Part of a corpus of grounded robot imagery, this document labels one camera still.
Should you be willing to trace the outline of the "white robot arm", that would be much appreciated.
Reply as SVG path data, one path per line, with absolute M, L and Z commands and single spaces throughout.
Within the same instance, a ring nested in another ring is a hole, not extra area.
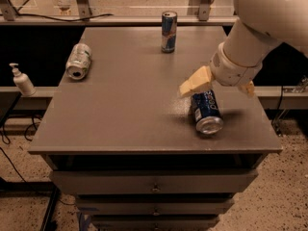
M 182 97 L 210 90 L 213 82 L 253 95 L 263 59 L 281 43 L 308 55 L 308 0 L 234 0 L 234 10 L 238 19 L 225 42 L 179 87 Z

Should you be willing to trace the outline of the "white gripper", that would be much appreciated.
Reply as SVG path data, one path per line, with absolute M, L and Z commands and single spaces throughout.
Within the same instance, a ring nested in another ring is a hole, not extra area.
M 207 65 L 200 67 L 182 83 L 179 87 L 179 96 L 188 97 L 210 90 L 214 78 L 223 86 L 240 86 L 242 93 L 253 96 L 255 87 L 252 80 L 261 68 L 261 64 L 253 67 L 234 64 L 225 55 L 221 43 L 210 61 L 210 67 Z

